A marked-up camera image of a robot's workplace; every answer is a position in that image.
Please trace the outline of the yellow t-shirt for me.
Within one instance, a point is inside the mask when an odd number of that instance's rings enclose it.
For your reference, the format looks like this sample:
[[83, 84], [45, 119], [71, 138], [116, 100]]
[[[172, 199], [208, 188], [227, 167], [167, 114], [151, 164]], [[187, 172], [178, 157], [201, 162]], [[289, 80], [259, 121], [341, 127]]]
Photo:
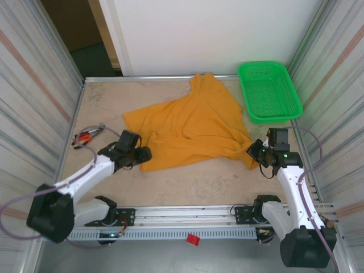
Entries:
[[248, 154], [252, 144], [242, 107], [211, 73], [196, 74], [191, 91], [176, 100], [123, 114], [126, 127], [142, 137], [152, 159], [143, 172], [180, 167], [225, 157], [243, 162], [248, 169], [258, 163]]

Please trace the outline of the green plastic basket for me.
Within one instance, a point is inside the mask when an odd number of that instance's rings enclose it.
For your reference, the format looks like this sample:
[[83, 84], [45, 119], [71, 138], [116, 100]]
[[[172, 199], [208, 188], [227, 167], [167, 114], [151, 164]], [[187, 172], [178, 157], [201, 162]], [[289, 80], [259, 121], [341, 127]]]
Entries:
[[284, 123], [302, 115], [303, 106], [283, 64], [276, 61], [243, 63], [237, 75], [252, 123]]

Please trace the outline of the brown wooden door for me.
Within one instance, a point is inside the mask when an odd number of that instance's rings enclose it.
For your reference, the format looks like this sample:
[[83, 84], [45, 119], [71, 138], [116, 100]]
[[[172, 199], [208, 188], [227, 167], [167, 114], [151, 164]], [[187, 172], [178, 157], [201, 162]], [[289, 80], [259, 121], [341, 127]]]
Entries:
[[68, 51], [102, 42], [116, 71], [121, 70], [100, 0], [40, 0]]

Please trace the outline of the red-handled pliers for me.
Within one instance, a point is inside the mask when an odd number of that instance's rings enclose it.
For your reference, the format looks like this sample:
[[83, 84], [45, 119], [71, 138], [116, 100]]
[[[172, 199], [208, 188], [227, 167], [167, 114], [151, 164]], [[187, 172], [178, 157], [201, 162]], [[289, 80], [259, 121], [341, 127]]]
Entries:
[[88, 131], [84, 131], [79, 134], [76, 134], [74, 137], [74, 140], [71, 143], [71, 146], [73, 147], [74, 150], [80, 149], [81, 147], [77, 144], [77, 138], [78, 138], [79, 143], [82, 146], [86, 145], [89, 142], [91, 142], [94, 137], [96, 137], [101, 132], [103, 132], [104, 128], [105, 128], [105, 125], [103, 123], [100, 123], [100, 125], [96, 129], [92, 129], [92, 130], [88, 130]]

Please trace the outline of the aluminium table edge rail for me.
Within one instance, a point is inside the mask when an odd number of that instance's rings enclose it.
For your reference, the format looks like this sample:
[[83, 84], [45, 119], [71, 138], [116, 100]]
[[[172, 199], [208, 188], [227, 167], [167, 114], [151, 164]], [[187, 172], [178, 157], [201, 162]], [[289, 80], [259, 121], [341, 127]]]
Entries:
[[188, 81], [194, 75], [182, 76], [122, 76], [122, 77], [87, 77], [85, 83], [100, 82], [155, 82], [155, 81]]

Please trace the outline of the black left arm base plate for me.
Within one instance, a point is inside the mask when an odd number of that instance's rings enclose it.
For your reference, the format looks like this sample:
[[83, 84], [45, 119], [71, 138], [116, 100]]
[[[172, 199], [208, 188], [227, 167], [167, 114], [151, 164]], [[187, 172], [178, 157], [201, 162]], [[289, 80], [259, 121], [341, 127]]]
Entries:
[[106, 223], [110, 226], [134, 226], [135, 221], [134, 208], [116, 208], [108, 213]]

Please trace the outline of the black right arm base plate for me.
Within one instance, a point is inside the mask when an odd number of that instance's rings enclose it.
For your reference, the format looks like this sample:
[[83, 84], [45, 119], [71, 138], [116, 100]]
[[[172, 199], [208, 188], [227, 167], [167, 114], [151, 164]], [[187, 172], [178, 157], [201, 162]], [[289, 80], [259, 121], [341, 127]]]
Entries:
[[256, 212], [254, 206], [236, 206], [234, 207], [235, 221], [237, 225], [264, 225], [269, 224], [261, 212]]

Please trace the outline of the white door frame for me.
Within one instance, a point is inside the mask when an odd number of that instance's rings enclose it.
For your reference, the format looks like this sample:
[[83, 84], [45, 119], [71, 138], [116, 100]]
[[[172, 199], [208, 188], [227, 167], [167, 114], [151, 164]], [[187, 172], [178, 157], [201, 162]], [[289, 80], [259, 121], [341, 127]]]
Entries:
[[121, 28], [121, 23], [117, 14], [117, 8], [114, 0], [99, 0], [107, 29], [115, 49], [115, 53], [121, 66], [124, 76], [134, 76], [129, 53], [126, 47], [126, 41]]

